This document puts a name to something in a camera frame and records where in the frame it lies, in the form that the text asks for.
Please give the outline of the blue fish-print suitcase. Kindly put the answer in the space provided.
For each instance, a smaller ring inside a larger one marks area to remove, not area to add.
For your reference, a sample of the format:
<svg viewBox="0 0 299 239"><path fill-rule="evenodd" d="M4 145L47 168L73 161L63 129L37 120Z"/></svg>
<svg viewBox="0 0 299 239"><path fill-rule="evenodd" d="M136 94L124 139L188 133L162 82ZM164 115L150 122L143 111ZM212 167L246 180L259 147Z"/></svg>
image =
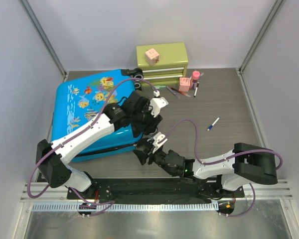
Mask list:
<svg viewBox="0 0 299 239"><path fill-rule="evenodd" d="M122 104L134 90L133 81L113 87L129 78L129 70L117 69L62 83L56 91L51 140L72 133L97 115L104 102ZM142 138L133 136L131 125L121 128L84 149L73 163L132 151Z"/></svg>

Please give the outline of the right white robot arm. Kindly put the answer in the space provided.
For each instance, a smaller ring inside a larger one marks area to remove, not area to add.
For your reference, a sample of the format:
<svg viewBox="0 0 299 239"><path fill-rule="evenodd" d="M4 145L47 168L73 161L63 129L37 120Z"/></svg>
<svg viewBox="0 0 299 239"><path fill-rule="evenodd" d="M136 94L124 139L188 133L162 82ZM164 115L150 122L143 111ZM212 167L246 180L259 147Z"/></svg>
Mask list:
<svg viewBox="0 0 299 239"><path fill-rule="evenodd" d="M246 143L236 143L224 154L200 160L187 159L173 150L164 152L151 139L140 141L133 152L141 165L155 163L173 177L199 182L218 176L220 181L214 187L220 197L249 183L275 185L277 169L281 167L276 164L278 153Z"/></svg>

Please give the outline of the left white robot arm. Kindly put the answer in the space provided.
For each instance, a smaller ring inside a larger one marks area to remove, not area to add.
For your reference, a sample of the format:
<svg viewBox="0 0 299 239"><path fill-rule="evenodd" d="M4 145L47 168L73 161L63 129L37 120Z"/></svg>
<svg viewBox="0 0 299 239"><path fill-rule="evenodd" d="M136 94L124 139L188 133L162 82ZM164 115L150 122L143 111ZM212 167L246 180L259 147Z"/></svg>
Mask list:
<svg viewBox="0 0 299 239"><path fill-rule="evenodd" d="M155 93L152 99L134 91L119 105L106 104L94 118L72 133L51 143L42 140L37 145L36 166L51 188L66 186L78 191L85 199L91 199L96 187L86 172L78 171L69 163L94 142L129 125L135 125L140 133L152 133L162 120L160 111L167 100Z"/></svg>

